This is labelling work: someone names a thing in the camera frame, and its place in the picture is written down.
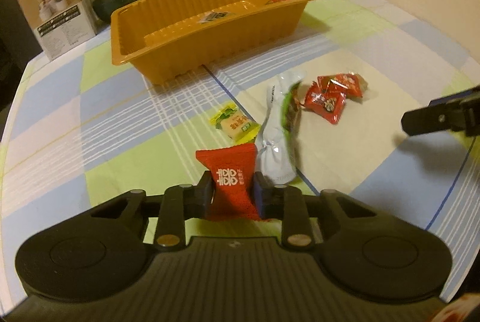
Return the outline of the white humidifier box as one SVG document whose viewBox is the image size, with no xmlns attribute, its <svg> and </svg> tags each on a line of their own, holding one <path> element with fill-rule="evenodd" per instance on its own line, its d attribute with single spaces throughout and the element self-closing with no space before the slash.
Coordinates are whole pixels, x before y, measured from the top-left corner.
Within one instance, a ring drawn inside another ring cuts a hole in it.
<svg viewBox="0 0 480 322">
<path fill-rule="evenodd" d="M 53 60 L 97 34 L 89 0 L 19 0 L 35 38 Z"/>
</svg>

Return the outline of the yellow green candy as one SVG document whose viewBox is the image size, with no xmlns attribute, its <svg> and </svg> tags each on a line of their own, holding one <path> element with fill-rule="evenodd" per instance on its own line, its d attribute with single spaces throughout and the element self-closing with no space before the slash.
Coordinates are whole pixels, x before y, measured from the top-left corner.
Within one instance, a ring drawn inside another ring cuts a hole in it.
<svg viewBox="0 0 480 322">
<path fill-rule="evenodd" d="M 223 131 L 235 145 L 251 142 L 260 125 L 247 116 L 235 103 L 227 103 L 210 119 L 210 124 Z"/>
</svg>

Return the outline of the red candy with cartoon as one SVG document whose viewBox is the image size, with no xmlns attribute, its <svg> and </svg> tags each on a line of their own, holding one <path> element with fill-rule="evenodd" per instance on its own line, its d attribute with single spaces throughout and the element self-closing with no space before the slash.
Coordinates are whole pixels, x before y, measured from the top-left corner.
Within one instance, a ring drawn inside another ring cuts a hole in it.
<svg viewBox="0 0 480 322">
<path fill-rule="evenodd" d="M 346 99 L 345 94 L 323 90 L 313 81 L 304 97 L 303 107 L 336 125 L 343 113 Z"/>
</svg>

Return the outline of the black chair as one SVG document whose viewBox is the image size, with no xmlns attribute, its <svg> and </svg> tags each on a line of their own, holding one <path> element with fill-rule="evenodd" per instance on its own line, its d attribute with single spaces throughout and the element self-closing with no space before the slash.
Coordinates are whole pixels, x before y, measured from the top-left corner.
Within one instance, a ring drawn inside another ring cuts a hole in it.
<svg viewBox="0 0 480 322">
<path fill-rule="evenodd" d="M 13 101 L 27 63 L 41 53 L 18 0 L 1 0 L 1 109 Z"/>
</svg>

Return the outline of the clear snack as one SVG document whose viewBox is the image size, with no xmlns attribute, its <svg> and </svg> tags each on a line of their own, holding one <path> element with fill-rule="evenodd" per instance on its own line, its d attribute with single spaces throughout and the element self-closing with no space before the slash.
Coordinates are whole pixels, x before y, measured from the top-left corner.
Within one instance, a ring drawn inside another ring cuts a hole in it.
<svg viewBox="0 0 480 322">
<path fill-rule="evenodd" d="M 235 13 L 232 11 L 209 11 L 199 17 L 198 23 L 203 25 L 207 23 L 212 23 L 216 20 L 222 20 L 227 17 L 235 16 Z"/>
</svg>

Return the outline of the small red candy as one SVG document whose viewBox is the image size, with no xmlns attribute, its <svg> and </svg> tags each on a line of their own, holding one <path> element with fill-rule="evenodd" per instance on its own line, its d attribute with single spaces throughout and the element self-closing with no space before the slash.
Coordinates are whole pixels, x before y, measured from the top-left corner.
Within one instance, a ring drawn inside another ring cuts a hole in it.
<svg viewBox="0 0 480 322">
<path fill-rule="evenodd" d="M 363 98 L 368 89 L 368 82 L 354 73 L 318 76 L 317 83 L 322 93 L 341 93 L 347 98 Z"/>
</svg>

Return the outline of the orange plastic tray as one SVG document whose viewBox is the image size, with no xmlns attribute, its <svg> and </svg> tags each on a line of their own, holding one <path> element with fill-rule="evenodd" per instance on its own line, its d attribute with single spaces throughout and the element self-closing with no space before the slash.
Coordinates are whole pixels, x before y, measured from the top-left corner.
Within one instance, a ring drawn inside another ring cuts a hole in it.
<svg viewBox="0 0 480 322">
<path fill-rule="evenodd" d="M 111 16 L 112 64 L 132 64 L 150 83 L 290 36 L 314 0 L 137 0 Z M 235 16 L 199 24 L 209 11 Z"/>
</svg>

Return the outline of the checkered tablecloth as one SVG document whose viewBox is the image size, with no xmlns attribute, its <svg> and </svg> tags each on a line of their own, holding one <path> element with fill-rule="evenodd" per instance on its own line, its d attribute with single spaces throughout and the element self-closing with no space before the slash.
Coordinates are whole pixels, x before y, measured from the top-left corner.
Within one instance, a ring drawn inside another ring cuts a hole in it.
<svg viewBox="0 0 480 322">
<path fill-rule="evenodd" d="M 335 189 L 448 244 L 450 299 L 479 252 L 479 140 L 442 132 L 407 137 L 402 115 L 479 83 L 457 42 L 386 0 L 316 0 L 295 32 L 265 47 L 154 87 L 111 62 L 111 34 L 26 67 L 1 138 L 1 311 L 25 296 L 15 256 L 24 240 L 118 194 L 161 194 L 203 173 L 200 149 L 231 140 L 210 120 L 235 102 L 264 120 L 277 75 L 358 73 L 360 102 L 332 125 L 303 112 L 298 178 L 304 193 Z"/>
</svg>

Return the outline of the green white snack bag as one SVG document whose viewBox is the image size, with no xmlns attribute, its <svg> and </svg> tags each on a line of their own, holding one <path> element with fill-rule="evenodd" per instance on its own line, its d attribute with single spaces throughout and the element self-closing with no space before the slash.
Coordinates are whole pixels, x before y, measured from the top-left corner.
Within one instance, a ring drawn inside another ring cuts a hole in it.
<svg viewBox="0 0 480 322">
<path fill-rule="evenodd" d="M 266 116 L 255 141 L 256 171 L 274 185 L 287 184 L 297 176 L 298 90 L 303 79 L 298 71 L 281 73 L 266 92 Z"/>
</svg>

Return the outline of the red double-happiness candy pack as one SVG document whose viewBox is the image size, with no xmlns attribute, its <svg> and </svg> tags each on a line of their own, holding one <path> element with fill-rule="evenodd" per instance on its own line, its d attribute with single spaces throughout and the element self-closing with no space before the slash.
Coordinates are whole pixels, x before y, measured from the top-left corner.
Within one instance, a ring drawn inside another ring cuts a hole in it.
<svg viewBox="0 0 480 322">
<path fill-rule="evenodd" d="M 196 151 L 196 159 L 214 180 L 215 191 L 207 218 L 211 221 L 259 221 L 251 187 L 256 169 L 256 145 L 244 143 L 215 150 Z"/>
</svg>

